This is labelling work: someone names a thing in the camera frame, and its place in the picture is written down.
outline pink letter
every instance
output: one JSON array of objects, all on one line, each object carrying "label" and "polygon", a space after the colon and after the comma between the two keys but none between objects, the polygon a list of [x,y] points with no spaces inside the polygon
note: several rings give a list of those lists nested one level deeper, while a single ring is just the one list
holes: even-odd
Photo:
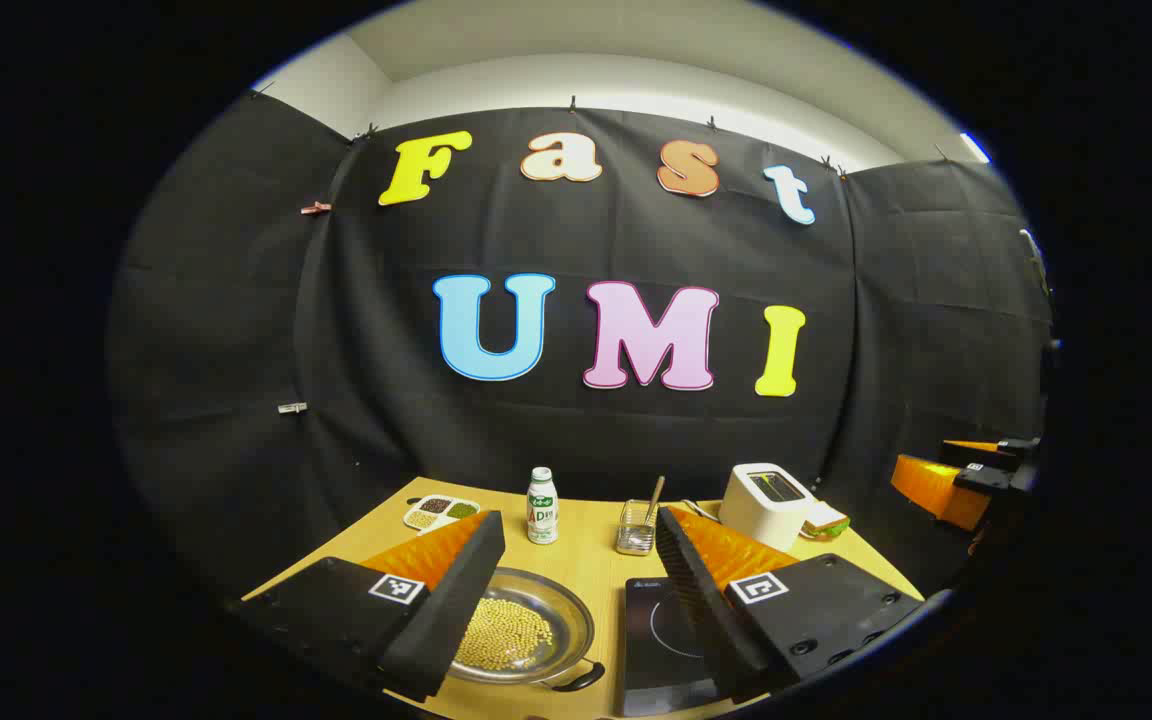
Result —
[{"label": "pink letter", "polygon": [[[589,286],[589,298],[598,305],[598,340],[594,365],[585,370],[585,384],[598,389],[626,386],[621,370],[621,346],[641,386],[655,377],[664,355],[673,350],[669,369],[660,382],[669,389],[705,389],[714,384],[708,372],[708,317],[718,306],[718,293],[703,287],[685,287],[652,323],[639,290],[627,282],[600,282]],[[652,372],[643,373],[644,367]]]}]

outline black fabric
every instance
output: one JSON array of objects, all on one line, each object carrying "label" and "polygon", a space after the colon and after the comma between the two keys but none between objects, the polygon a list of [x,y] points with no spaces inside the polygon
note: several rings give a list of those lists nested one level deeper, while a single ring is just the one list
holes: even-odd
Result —
[{"label": "black fabric", "polygon": [[1020,234],[1023,211],[987,167],[901,164],[844,184],[856,354],[819,495],[929,594],[967,560],[972,535],[890,486],[896,456],[937,460],[943,439],[1040,434],[1051,310]]},{"label": "black fabric", "polygon": [[276,411],[301,397],[291,328],[316,219],[300,210],[324,199],[347,149],[301,111],[243,97],[162,179],[115,282],[109,384],[128,469],[225,596],[382,497],[361,482],[361,450],[311,416]]},{"label": "black fabric", "polygon": [[[411,138],[469,131],[422,200],[380,206]],[[531,181],[518,164],[545,132],[584,132],[602,175]],[[718,153],[719,190],[666,192],[655,177],[668,141]],[[813,225],[788,219],[771,165],[787,164],[809,192]],[[666,497],[720,497],[732,465],[751,460],[814,478],[841,410],[852,338],[850,229],[841,183],[819,161],[704,126],[620,111],[502,109],[411,123],[351,152],[325,232],[306,259],[298,351],[306,401],[341,429],[357,429],[412,469],[470,486],[520,491],[548,465],[559,495],[623,500],[668,475]],[[485,348],[508,350],[513,273],[545,273],[544,355],[509,382],[454,373],[439,350],[439,276],[482,274]],[[718,291],[700,392],[630,381],[591,389],[599,281],[632,282],[654,319],[687,286]],[[767,305],[806,316],[790,397],[755,395],[767,359]],[[628,370],[628,364],[622,366]]]}]

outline black induction stove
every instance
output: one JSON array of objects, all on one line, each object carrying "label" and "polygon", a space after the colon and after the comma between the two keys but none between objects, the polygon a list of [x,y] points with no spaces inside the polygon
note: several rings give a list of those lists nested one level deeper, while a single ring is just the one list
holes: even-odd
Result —
[{"label": "black induction stove", "polygon": [[660,715],[721,700],[669,578],[626,581],[622,717]]}]

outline white wall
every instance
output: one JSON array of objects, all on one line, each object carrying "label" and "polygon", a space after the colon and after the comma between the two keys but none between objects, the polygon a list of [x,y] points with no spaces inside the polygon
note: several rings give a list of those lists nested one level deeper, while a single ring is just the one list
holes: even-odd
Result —
[{"label": "white wall", "polygon": [[461,65],[393,83],[371,111],[381,128],[477,109],[630,109],[708,122],[847,172],[904,161],[890,147],[794,97],[690,65],[623,55],[526,55]]},{"label": "white wall", "polygon": [[347,35],[306,50],[282,68],[252,83],[255,90],[302,111],[346,137],[374,122],[376,101],[389,90],[389,78]]}]

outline yellow letter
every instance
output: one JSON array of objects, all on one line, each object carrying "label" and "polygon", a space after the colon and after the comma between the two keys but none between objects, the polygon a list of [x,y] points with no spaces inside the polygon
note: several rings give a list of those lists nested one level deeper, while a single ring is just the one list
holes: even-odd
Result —
[{"label": "yellow letter", "polygon": [[[562,143],[559,150],[547,150]],[[602,174],[602,166],[594,162],[594,142],[576,132],[550,132],[532,138],[526,144],[532,152],[522,159],[518,168],[530,179],[569,179],[576,182],[589,182]]]},{"label": "yellow letter", "polygon": [[763,370],[763,378],[755,382],[755,392],[770,397],[788,397],[799,387],[794,381],[794,350],[799,342],[799,328],[808,319],[788,305],[767,306],[763,316],[772,325],[772,338],[767,341],[767,367]]},{"label": "yellow letter", "polygon": [[[397,151],[397,168],[394,179],[389,181],[389,190],[380,192],[381,205],[394,205],[397,202],[419,200],[429,195],[429,184],[420,182],[425,170],[430,179],[439,179],[452,165],[452,151],[440,145],[452,145],[456,150],[465,150],[473,138],[470,132],[447,132],[433,137],[417,137],[416,141],[401,142]],[[434,154],[429,151],[438,147]]]}]

